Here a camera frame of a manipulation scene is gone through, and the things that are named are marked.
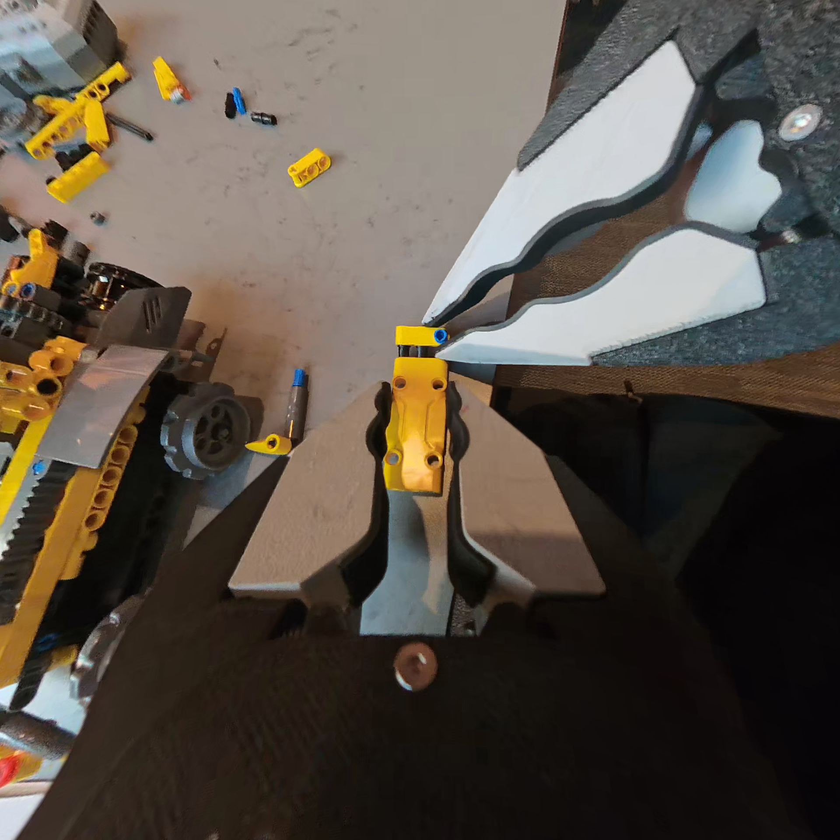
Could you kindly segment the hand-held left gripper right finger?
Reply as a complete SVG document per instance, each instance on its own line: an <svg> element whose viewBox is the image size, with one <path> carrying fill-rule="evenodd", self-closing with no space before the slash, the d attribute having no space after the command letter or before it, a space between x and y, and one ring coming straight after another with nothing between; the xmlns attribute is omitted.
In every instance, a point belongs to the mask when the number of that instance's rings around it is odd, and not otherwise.
<svg viewBox="0 0 840 840"><path fill-rule="evenodd" d="M469 389L447 390L448 575L468 606L593 600L606 585L542 450Z"/></svg>

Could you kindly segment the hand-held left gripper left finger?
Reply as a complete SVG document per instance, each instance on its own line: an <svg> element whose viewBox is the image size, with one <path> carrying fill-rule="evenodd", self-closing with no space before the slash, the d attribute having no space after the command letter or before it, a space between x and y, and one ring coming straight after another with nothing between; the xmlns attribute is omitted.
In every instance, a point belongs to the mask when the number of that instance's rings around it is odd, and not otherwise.
<svg viewBox="0 0 840 840"><path fill-rule="evenodd" d="M236 597L358 607L387 564L382 461L392 388L378 382L290 455L228 588Z"/></svg>

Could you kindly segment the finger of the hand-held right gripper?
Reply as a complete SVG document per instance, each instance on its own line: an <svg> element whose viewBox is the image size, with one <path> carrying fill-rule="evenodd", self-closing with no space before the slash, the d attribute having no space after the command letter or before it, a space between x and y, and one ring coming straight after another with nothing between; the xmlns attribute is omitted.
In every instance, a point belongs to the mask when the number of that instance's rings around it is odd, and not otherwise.
<svg viewBox="0 0 840 840"><path fill-rule="evenodd" d="M591 365L597 355L760 308L758 243L703 223L646 238L594 285L540 298L498 325L464 332L449 363Z"/></svg>
<svg viewBox="0 0 840 840"><path fill-rule="evenodd" d="M645 203L686 146L700 94L677 43L664 42L535 160L509 174L423 324L451 320L561 240Z"/></svg>

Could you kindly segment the yellow rectangular building panel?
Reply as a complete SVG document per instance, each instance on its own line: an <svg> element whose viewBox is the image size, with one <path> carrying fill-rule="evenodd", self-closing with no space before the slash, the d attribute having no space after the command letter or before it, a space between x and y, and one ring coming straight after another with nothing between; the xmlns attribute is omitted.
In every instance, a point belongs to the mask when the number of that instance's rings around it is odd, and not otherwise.
<svg viewBox="0 0 840 840"><path fill-rule="evenodd" d="M383 458L388 490L436 497L443 493L447 388L445 361L410 356L395 360Z"/></svg>

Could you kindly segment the short yellow beam with pins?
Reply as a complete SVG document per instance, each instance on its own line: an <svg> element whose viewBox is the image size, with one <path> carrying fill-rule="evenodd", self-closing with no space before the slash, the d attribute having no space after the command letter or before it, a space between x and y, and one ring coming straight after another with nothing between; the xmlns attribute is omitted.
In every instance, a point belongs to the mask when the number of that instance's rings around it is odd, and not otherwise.
<svg viewBox="0 0 840 840"><path fill-rule="evenodd" d="M395 328L399 358L433 358L447 341L448 332L444 328L404 325Z"/></svg>

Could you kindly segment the grey shaft with yellow lever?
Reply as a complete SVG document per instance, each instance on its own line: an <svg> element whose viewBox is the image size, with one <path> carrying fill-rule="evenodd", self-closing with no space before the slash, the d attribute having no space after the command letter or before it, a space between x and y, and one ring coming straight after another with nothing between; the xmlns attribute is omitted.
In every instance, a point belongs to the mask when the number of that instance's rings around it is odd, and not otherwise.
<svg viewBox="0 0 840 840"><path fill-rule="evenodd" d="M289 393L286 420L281 432L249 441L245 445L248 451L272 457L287 456L300 444L305 434L308 382L308 373L304 369L296 369Z"/></svg>

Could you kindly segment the yellow grey toy vehicle model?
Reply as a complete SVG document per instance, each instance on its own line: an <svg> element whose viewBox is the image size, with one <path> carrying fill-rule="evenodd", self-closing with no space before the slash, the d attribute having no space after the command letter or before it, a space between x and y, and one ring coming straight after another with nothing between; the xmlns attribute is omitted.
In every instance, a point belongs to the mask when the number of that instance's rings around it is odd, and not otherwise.
<svg viewBox="0 0 840 840"><path fill-rule="evenodd" d="M225 472L253 430L211 382L222 340L198 347L192 293L66 252L54 221L2 213L26 243L2 275L2 719L36 697L152 583L192 480Z"/></svg>

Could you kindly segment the yellow two-hole connector block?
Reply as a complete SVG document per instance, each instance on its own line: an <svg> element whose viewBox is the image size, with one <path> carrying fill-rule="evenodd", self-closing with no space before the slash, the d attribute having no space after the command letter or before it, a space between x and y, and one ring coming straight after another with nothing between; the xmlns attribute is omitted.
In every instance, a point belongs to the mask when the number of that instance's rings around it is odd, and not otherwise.
<svg viewBox="0 0 840 840"><path fill-rule="evenodd" d="M288 165L287 173L296 188L311 183L332 165L331 156L320 148L315 148L299 160Z"/></svg>

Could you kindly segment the yellow thick holed beam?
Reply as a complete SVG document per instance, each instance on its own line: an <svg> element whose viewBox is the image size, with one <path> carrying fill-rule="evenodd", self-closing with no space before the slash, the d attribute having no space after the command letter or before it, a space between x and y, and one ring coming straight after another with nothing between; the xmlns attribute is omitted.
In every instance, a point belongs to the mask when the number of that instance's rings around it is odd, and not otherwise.
<svg viewBox="0 0 840 840"><path fill-rule="evenodd" d="M52 179L46 185L46 191L60 203L71 203L110 171L109 163L93 151Z"/></svg>

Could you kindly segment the black axle rod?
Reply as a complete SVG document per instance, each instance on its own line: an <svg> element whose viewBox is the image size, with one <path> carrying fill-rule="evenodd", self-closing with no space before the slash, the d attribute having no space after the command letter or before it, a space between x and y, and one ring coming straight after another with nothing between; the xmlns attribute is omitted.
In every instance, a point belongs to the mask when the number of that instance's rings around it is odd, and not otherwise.
<svg viewBox="0 0 840 840"><path fill-rule="evenodd" d="M146 143L152 143L155 140L155 136L151 131L142 128L134 122L121 118L112 112L106 112L105 117L107 122L114 128L129 132Z"/></svg>

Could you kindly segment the yellow wedge piece orange tip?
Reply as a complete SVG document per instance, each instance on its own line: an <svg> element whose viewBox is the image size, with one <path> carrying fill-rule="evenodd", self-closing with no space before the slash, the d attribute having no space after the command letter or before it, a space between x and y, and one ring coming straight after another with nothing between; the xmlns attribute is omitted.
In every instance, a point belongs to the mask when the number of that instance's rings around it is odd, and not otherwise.
<svg viewBox="0 0 840 840"><path fill-rule="evenodd" d="M152 63L154 79L164 101L173 104L189 102L192 95L162 56Z"/></svg>

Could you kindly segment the yellow crossed beam assembly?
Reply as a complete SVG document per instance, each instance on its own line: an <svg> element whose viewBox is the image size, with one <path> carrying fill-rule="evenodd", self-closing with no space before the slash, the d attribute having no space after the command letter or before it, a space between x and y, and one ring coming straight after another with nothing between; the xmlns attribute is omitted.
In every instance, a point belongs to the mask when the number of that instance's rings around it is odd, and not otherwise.
<svg viewBox="0 0 840 840"><path fill-rule="evenodd" d="M81 89L73 99L40 94L33 104L50 116L24 148L37 160L53 156L58 144L70 141L79 131L85 132L85 144L95 152L104 152L111 144L111 134L103 103L120 86L131 81L132 73L116 62L95 80Z"/></svg>

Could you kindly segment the grey box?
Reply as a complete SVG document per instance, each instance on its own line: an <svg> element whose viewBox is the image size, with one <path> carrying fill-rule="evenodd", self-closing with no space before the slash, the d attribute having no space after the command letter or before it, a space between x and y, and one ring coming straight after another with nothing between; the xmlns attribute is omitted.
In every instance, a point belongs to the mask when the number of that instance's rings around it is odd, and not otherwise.
<svg viewBox="0 0 840 840"><path fill-rule="evenodd" d="M2 1L2 149L23 146L48 121L36 96L73 94L123 55L99 2Z"/></svg>

